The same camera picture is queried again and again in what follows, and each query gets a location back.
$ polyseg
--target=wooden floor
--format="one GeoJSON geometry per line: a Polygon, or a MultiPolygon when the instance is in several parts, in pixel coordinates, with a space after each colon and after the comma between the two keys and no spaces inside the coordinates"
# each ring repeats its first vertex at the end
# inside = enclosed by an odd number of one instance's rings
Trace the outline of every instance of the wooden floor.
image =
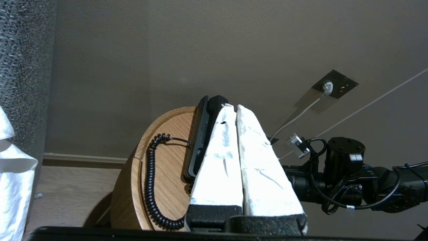
{"type": "Polygon", "coordinates": [[[82,227],[91,222],[90,214],[108,199],[119,173],[120,169],[43,166],[37,186],[43,197],[34,200],[26,235],[41,226],[82,227]]]}

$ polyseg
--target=round wooden table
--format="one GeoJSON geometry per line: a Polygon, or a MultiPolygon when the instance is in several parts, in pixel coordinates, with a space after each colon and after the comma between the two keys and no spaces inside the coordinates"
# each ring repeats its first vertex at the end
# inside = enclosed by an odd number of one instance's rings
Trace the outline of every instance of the round wooden table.
{"type": "MultiPolygon", "coordinates": [[[[171,110],[144,132],[117,178],[110,210],[112,228],[162,230],[148,217],[143,201],[146,150],[159,133],[188,140],[195,110],[195,107],[171,110]]],[[[161,213],[173,220],[184,216],[190,200],[188,185],[183,179],[186,151],[185,143],[179,141],[169,141],[156,150],[155,199],[161,213]]]]}

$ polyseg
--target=gray wall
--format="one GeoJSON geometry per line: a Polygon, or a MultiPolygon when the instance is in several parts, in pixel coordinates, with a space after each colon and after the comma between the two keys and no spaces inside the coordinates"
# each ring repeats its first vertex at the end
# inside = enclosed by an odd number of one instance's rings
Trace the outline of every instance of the gray wall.
{"type": "MultiPolygon", "coordinates": [[[[315,98],[310,87],[331,69],[360,83],[285,129],[275,146],[282,156],[291,132],[315,136],[428,67],[427,7],[424,0],[59,0],[46,152],[127,157],[155,118],[205,94],[252,109],[272,133],[315,98]]],[[[372,165],[420,161],[421,151],[407,160],[407,149],[413,138],[422,145],[423,121],[412,117],[422,115],[424,102],[413,98],[424,98],[414,92],[423,87],[399,89],[324,137],[360,139],[372,165]]],[[[425,207],[329,217],[305,204],[311,235],[408,239],[425,207]]]]}

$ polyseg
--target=white cloth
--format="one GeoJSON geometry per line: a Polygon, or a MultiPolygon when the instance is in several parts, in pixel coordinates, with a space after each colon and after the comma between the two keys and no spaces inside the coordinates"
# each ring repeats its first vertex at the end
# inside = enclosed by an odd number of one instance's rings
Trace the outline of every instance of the white cloth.
{"type": "Polygon", "coordinates": [[[243,196],[236,112],[233,106],[225,104],[214,124],[190,204],[242,207],[243,196]]]}
{"type": "Polygon", "coordinates": [[[238,105],[236,116],[244,215],[304,214],[290,181],[254,113],[238,105]]]}
{"type": "Polygon", "coordinates": [[[0,240],[20,241],[38,161],[7,141],[15,135],[0,107],[0,240]]]}

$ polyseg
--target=wall outlet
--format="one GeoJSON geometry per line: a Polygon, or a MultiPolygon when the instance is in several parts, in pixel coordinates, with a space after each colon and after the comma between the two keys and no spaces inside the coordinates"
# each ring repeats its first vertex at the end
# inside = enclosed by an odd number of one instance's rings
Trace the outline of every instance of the wall outlet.
{"type": "Polygon", "coordinates": [[[322,86],[331,81],[333,83],[333,92],[330,94],[331,97],[339,99],[344,96],[350,90],[354,89],[358,83],[348,78],[347,76],[339,73],[337,70],[332,70],[330,73],[325,75],[320,81],[312,86],[312,89],[324,92],[322,86]]]}

